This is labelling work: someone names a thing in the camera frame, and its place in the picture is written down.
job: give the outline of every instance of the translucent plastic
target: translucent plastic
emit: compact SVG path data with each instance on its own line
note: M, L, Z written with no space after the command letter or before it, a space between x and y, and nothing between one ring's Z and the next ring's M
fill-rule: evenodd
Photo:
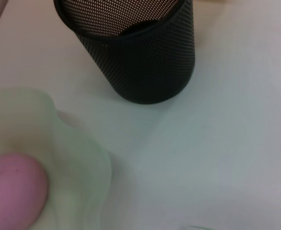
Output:
M29 230L99 230L109 190L106 151L56 114L51 98L29 89L0 90L0 154L21 152L44 166L47 204Z

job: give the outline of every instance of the pink eraser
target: pink eraser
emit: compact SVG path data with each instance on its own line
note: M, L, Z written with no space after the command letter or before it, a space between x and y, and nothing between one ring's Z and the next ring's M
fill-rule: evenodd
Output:
M47 175L34 158L0 155L0 230L27 230L39 217L47 193Z

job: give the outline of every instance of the skin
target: skin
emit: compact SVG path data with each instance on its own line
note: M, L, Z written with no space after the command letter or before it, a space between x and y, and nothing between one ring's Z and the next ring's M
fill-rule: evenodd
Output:
M48 182L42 166L18 153L0 156L0 230L27 230L39 217Z

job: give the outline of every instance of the metal mesh cup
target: metal mesh cup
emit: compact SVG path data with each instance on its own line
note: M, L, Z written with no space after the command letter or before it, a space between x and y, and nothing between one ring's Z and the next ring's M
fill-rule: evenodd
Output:
M192 0L54 0L123 98L153 104L178 94L195 64Z

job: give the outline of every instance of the white table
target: white table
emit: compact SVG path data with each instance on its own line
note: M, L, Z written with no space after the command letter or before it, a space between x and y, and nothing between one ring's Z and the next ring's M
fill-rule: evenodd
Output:
M46 91L112 152L103 230L281 230L281 0L194 11L192 80L155 105L114 92L52 0L10 0L0 20L0 88Z

